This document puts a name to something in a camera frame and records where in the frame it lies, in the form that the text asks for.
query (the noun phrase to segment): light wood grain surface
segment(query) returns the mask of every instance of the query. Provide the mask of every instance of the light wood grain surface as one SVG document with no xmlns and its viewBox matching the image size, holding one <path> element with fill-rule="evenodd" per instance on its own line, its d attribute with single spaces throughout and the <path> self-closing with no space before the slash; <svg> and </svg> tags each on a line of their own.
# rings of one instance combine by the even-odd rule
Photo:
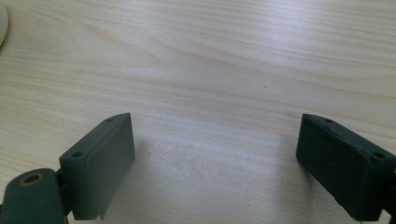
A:
<svg viewBox="0 0 396 224">
<path fill-rule="evenodd" d="M 70 223 L 356 223 L 295 159 L 301 115 L 396 153 L 395 1 L 0 1 L 0 200 L 124 112 L 136 161 Z"/>
</svg>

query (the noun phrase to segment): screw hole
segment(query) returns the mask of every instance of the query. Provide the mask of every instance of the screw hole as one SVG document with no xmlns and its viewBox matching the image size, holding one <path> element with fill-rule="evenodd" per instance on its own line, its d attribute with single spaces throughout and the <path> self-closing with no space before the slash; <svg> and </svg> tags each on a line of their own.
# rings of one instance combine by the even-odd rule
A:
<svg viewBox="0 0 396 224">
<path fill-rule="evenodd" d="M 374 153 L 374 156 L 379 158 L 379 159 L 383 159 L 385 157 L 384 154 L 381 154 L 381 153 L 378 153 L 378 152 Z"/>
<path fill-rule="evenodd" d="M 21 179 L 20 181 L 20 185 L 23 187 L 29 187 L 33 184 L 36 184 L 38 182 L 40 182 L 40 180 L 44 177 L 43 174 L 31 174 L 28 175 L 26 177 L 24 177 L 23 179 Z"/>
<path fill-rule="evenodd" d="M 82 156 L 82 153 L 80 153 L 80 152 L 76 152 L 76 153 L 74 153 L 72 155 L 73 158 L 78 158 L 78 157 L 81 157 L 81 156 Z"/>
</svg>

